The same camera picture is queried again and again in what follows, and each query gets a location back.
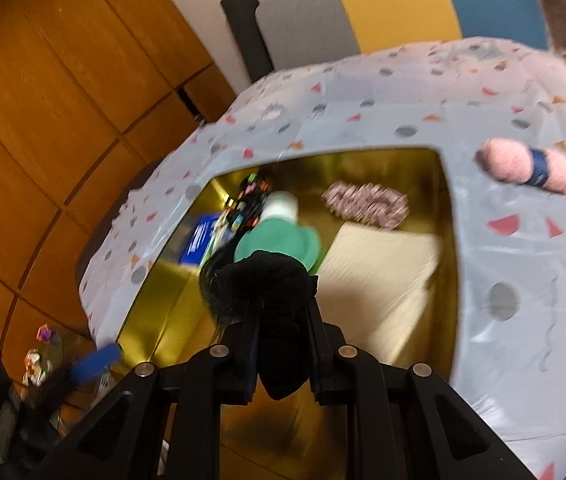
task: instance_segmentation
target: gray oval spot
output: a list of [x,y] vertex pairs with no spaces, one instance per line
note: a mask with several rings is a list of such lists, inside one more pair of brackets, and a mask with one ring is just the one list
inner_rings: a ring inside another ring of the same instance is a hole
[[399,137],[412,137],[418,132],[416,126],[399,126],[394,132]]
[[538,101],[536,104],[549,114],[551,114],[554,111],[550,106],[550,104],[546,103],[545,101]]
[[521,130],[527,130],[531,124],[523,119],[512,119],[512,125]]
[[130,276],[130,281],[135,285],[140,285],[140,283],[143,283],[144,278],[145,278],[145,267],[143,266],[143,267],[138,267],[138,269],[132,272],[132,275]]
[[188,189],[185,190],[185,198],[188,200],[194,200],[199,196],[199,193],[201,193],[201,186],[188,186]]
[[497,283],[488,295],[490,314],[499,321],[512,319],[518,312],[518,298],[514,289],[506,283]]

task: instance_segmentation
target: red triangle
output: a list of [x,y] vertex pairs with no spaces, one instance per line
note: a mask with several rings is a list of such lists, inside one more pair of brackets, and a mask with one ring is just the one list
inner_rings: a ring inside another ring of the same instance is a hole
[[487,225],[497,235],[511,236],[518,231],[520,218],[518,215],[506,216],[505,218],[499,218],[498,220],[487,222]]
[[538,480],[554,480],[554,475],[556,474],[556,466],[552,462],[549,466],[545,468],[543,474],[538,477]]
[[545,224],[547,225],[547,230],[550,233],[550,238],[554,238],[555,236],[562,235],[563,230],[558,227],[552,220],[549,218],[545,219]]

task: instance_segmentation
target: black cloth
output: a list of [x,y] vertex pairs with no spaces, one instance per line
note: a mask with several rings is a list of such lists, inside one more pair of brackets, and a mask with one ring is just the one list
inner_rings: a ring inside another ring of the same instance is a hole
[[261,315],[257,372],[268,395],[279,400],[294,393],[308,377],[303,308],[316,294],[317,276],[290,256],[256,251],[224,266],[214,279],[217,300],[235,319]]

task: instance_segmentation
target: silver rivet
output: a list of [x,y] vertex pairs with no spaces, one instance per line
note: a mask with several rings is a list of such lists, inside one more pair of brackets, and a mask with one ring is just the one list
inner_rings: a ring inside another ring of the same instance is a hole
[[212,357],[225,357],[230,353],[230,349],[225,345],[214,345],[209,349],[209,353]]
[[412,371],[419,377],[429,377],[432,375],[432,368],[425,363],[416,363]]
[[351,345],[343,345],[341,348],[339,348],[339,355],[348,359],[356,357],[358,353],[359,351]]
[[147,377],[154,372],[154,365],[152,363],[141,363],[134,368],[134,373],[139,377]]

